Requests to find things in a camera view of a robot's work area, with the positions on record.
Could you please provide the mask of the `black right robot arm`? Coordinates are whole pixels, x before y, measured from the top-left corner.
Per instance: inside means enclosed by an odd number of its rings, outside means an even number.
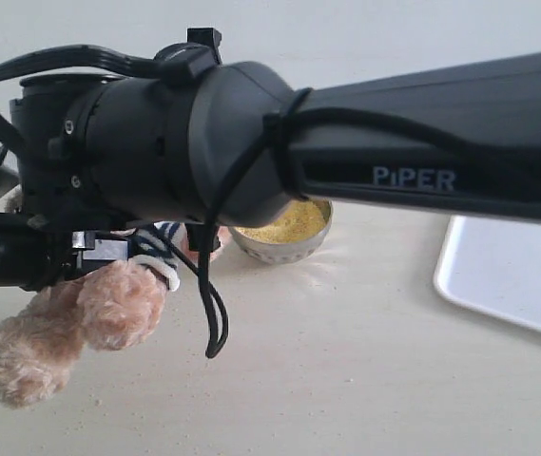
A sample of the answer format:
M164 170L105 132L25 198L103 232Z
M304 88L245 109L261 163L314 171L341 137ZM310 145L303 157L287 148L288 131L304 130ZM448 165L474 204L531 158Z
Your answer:
M222 206L261 226L325 198L541 223L541 53L309 92L270 67L192 85L58 74L10 104L26 214L47 231L202 222L233 163L261 156Z

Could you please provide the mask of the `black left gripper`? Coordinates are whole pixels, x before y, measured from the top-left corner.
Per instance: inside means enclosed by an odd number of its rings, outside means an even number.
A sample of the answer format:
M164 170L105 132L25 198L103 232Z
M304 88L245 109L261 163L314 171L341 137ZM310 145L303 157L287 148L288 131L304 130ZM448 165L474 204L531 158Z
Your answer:
M0 213L0 287L39 291L62 278L73 259L75 279L128 256L125 238L96 237L94 231L47 233L20 216Z

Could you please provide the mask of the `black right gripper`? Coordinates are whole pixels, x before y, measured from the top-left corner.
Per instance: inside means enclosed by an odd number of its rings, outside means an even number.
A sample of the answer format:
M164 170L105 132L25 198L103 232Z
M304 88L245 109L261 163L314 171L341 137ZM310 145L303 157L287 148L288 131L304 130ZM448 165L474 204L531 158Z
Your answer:
M121 78L99 73L57 73L20 82L10 117L25 140L17 162L21 213L34 229L66 233L108 230L120 216L94 183L86 151L88 120L107 85Z

